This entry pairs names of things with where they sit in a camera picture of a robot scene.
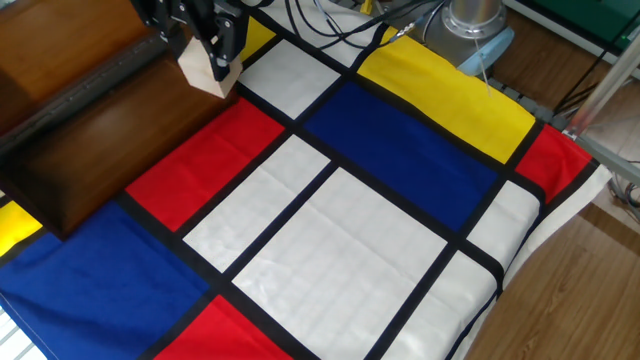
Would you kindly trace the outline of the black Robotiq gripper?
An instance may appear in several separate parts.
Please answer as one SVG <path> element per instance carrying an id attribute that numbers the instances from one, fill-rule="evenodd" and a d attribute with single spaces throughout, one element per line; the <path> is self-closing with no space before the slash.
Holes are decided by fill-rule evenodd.
<path id="1" fill-rule="evenodd" d="M 184 14 L 199 16 L 200 40 L 209 57 L 213 76 L 222 81 L 230 73 L 230 63 L 246 44 L 248 14 L 236 0 L 130 0 L 142 23 L 160 32 L 175 58 L 187 47 Z"/>

